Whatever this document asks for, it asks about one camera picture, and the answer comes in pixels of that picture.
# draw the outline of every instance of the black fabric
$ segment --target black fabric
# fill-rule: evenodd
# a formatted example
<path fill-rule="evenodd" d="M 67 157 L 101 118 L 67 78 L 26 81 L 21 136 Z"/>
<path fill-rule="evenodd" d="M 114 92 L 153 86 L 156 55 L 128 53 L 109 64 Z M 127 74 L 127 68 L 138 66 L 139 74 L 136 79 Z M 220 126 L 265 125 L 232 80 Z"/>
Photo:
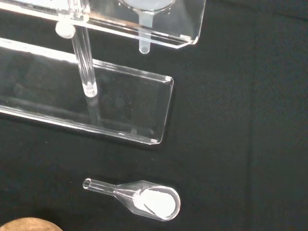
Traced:
<path fill-rule="evenodd" d="M 237 7 L 248 7 L 259 12 L 308 20 L 308 1 L 305 0 L 218 0 Z"/>
<path fill-rule="evenodd" d="M 52 22 L 5 12 L 0 21 L 0 37 L 72 52 Z M 174 77 L 165 140 L 149 148 L 1 116 L 0 224 L 35 216 L 64 231 L 307 230 L 306 31 L 300 16 L 217 0 L 199 43 L 180 50 L 153 45 L 144 56 L 136 40 L 91 31 L 94 58 Z M 166 223 L 136 216 L 83 190 L 87 177 L 172 186 L 181 212 Z"/>

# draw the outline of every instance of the clear acrylic rod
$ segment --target clear acrylic rod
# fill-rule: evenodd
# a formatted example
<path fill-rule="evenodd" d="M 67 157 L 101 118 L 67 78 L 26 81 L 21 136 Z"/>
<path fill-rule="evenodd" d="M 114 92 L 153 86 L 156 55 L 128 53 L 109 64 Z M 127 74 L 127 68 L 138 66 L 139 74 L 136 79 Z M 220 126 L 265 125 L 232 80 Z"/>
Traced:
<path fill-rule="evenodd" d="M 91 124 L 101 127 L 103 123 L 100 110 L 99 93 L 91 98 L 86 97 L 86 100 L 88 104 L 88 111 Z"/>
<path fill-rule="evenodd" d="M 94 97 L 97 95 L 97 85 L 88 29 L 76 26 L 76 33 L 72 38 L 72 43 L 85 95 L 90 98 Z"/>

